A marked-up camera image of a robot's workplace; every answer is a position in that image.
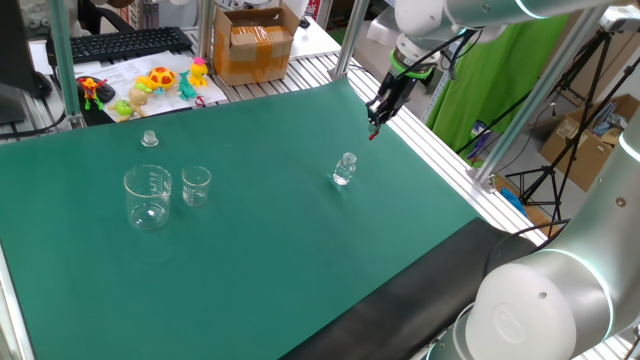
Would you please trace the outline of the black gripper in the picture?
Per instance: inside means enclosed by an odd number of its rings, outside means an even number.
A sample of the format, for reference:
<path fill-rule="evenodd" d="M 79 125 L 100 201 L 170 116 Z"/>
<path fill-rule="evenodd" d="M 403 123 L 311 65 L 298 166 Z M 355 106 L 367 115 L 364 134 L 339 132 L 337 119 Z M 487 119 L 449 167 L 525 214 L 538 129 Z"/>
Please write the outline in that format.
<path fill-rule="evenodd" d="M 380 128 L 408 101 L 417 82 L 418 79 L 408 76 L 396 77 L 393 74 L 385 76 L 379 89 L 380 98 L 374 97 L 366 103 L 372 135 L 378 135 Z"/>

